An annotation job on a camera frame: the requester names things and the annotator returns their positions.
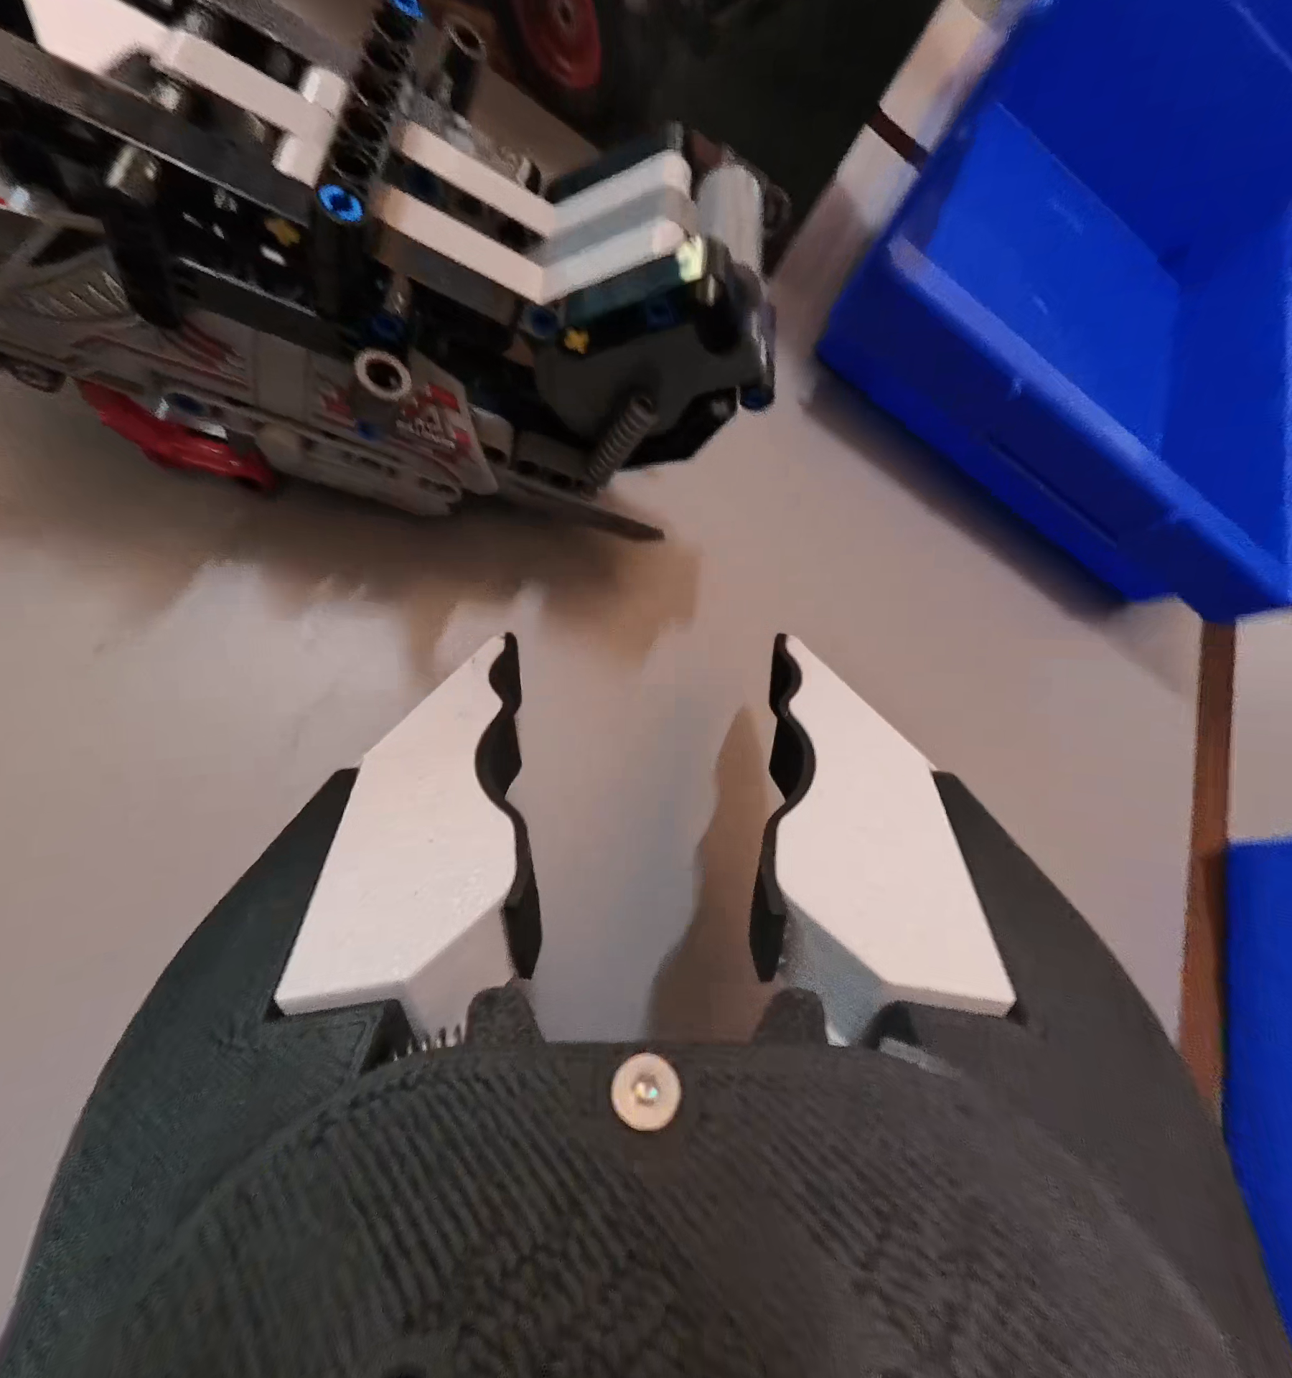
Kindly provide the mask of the grey desk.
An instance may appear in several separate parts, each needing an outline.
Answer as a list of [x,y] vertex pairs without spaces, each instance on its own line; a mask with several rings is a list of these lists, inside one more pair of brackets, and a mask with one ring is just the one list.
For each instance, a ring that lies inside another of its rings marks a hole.
[[959,1078],[907,1054],[803,1045],[804,1088],[729,1090],[686,1069],[659,1132],[609,1108],[613,1065],[565,1100],[462,1076],[479,1047],[286,1090],[306,1133],[279,1163],[346,1185],[273,1191],[189,1135],[195,1030],[145,1059],[133,1123],[171,1115],[174,1199],[204,1287],[176,1254],[125,1263],[131,1299],[83,1312],[89,1267],[57,1257],[57,1343],[15,1324],[16,1275],[52,1244],[45,1206],[83,1105],[151,984],[253,918],[292,920],[364,754],[500,628],[519,643],[525,814],[544,926],[528,997],[537,1072],[664,1051],[747,1066],[762,1009],[747,909],[764,823],[774,634],[798,637],[940,766],[999,763],[1011,802],[1129,871],[1176,938],[1190,711],[1123,656],[1084,586],[1005,562],[1013,538],[959,531],[913,478],[923,453],[862,438],[808,340],[789,390],[697,464],[634,498],[671,537],[640,546],[498,511],[421,526],[294,493],[253,502],[140,472],[69,401],[0,383],[0,1360],[19,1373],[321,1375],[349,1370],[301,1284],[358,1284],[345,1318],[400,1372],[453,1372],[455,1339],[498,1320],[497,1372],[549,1323],[546,1358],[722,1375],[1292,1375],[1240,1355],[1161,1239],[1107,1249],[1058,1151],[1020,1148],[1011,1111],[950,1114]]

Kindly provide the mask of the toy vehicle model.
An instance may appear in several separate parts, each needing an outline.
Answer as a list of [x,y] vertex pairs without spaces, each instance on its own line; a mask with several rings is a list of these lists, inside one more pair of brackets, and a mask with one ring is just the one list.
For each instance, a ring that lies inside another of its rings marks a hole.
[[418,517],[603,502],[774,401],[789,198],[677,122],[546,176],[474,121],[455,3],[355,44],[283,3],[107,3],[101,67],[0,3],[0,374],[154,464]]

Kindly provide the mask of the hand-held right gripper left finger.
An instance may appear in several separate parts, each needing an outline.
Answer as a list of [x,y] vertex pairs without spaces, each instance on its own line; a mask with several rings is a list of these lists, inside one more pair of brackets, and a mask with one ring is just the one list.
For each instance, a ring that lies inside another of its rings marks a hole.
[[361,759],[276,987],[285,1015],[394,1002],[468,1024],[541,947],[521,771],[519,647],[489,638]]

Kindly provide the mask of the blue plastic bin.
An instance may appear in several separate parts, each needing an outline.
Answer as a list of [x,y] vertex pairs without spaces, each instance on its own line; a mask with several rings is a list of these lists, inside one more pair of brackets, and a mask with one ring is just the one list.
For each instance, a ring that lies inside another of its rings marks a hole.
[[1226,857],[1223,1123],[1292,1339],[1292,836]]
[[1292,1],[1028,3],[817,356],[1129,601],[1292,607]]

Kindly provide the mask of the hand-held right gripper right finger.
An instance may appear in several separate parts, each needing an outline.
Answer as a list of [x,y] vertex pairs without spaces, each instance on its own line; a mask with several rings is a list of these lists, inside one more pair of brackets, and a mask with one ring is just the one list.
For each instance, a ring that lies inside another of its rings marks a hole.
[[1004,1020],[1016,988],[931,762],[798,637],[773,643],[767,818],[747,942],[758,978],[870,1045],[897,1006]]

